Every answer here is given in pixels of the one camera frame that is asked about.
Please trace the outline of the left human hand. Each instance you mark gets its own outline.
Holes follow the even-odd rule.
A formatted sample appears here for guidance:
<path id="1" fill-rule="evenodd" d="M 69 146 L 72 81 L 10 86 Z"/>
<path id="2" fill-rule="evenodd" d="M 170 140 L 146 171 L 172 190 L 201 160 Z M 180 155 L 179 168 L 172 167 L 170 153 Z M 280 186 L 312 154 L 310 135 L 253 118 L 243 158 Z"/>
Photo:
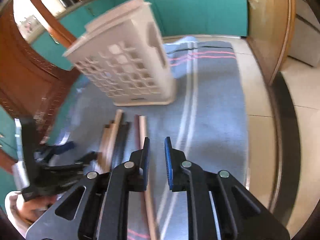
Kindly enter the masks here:
<path id="1" fill-rule="evenodd" d="M 20 191 L 9 192 L 4 201 L 8 220 L 22 235 L 44 213 L 44 208 L 56 202 L 57 195 L 40 196 L 25 201 Z"/>

